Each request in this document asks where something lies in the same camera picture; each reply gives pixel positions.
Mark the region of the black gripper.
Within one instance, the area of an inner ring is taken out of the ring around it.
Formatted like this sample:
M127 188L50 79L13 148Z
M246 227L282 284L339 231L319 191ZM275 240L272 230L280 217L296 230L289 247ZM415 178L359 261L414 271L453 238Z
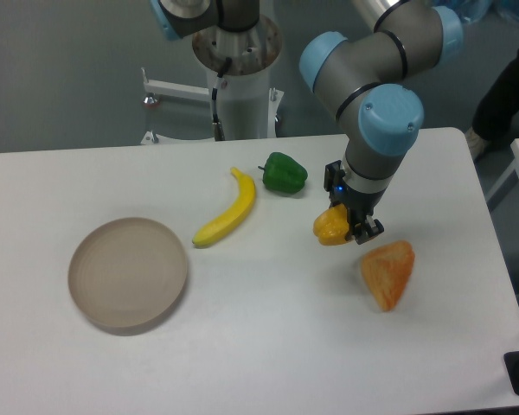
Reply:
M324 168L324 189L329 193L330 205L344 205L349 222L349 236L358 245L369 242L384 232L381 222L372 216L377 193L365 193L344 181L342 162L337 160Z

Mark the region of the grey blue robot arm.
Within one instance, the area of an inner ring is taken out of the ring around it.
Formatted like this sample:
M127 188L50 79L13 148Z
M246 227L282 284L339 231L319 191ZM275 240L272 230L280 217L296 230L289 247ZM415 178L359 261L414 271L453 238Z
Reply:
M375 206L423 123L423 105L402 81L455 55L463 30L452 10L421 1L358 1L355 7L371 34L349 41L323 33L305 47L298 67L348 137L343 157L325 169L324 188L345 213L344 238L361 244L381 234ZM208 76L215 139L265 137L266 81L282 36L259 3L154 1L151 9L167 39L192 41Z

